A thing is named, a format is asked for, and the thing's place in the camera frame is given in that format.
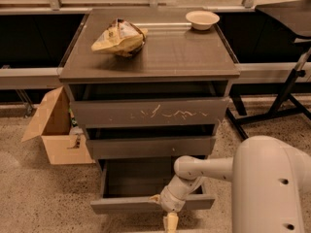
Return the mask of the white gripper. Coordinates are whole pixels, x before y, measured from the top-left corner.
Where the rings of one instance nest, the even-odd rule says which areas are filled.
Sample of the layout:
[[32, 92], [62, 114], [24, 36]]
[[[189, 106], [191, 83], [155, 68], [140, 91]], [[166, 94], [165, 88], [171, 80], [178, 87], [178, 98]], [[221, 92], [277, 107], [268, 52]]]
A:
[[160, 194], [149, 198], [150, 203], [159, 205], [168, 214], [163, 218], [165, 233], [176, 233], [178, 226], [178, 215], [187, 200], [187, 197], [197, 190], [203, 183], [203, 178], [187, 180], [175, 175], [170, 183]]

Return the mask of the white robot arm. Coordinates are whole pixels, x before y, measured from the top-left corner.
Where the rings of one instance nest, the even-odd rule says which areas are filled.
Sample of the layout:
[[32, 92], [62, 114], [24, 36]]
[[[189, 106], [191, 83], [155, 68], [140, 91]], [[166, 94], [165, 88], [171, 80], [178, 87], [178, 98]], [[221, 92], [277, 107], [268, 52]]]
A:
[[305, 233], [301, 191], [311, 187], [311, 156], [276, 138], [250, 137], [229, 158], [181, 156], [175, 176], [150, 198], [167, 216], [166, 233], [175, 233], [178, 213], [205, 178], [231, 183], [232, 233]]

